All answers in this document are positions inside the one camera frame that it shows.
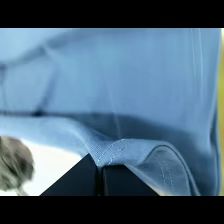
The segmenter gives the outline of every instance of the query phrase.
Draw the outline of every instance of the garment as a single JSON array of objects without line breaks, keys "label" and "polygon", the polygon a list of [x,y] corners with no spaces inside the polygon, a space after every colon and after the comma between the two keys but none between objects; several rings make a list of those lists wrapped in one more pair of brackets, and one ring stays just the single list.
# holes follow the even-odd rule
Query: garment
[{"label": "garment", "polygon": [[2,63],[0,135],[124,164],[172,195],[218,195],[220,37],[80,29],[43,41]]}]

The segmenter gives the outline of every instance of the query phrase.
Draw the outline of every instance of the brown furry object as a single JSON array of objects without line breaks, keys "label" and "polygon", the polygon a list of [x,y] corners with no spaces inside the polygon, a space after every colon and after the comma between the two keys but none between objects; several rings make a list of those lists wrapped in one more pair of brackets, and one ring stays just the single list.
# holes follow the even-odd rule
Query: brown furry object
[{"label": "brown furry object", "polygon": [[21,141],[9,137],[0,137],[1,190],[15,189],[19,195],[25,195],[22,185],[32,179],[33,165],[32,154]]}]

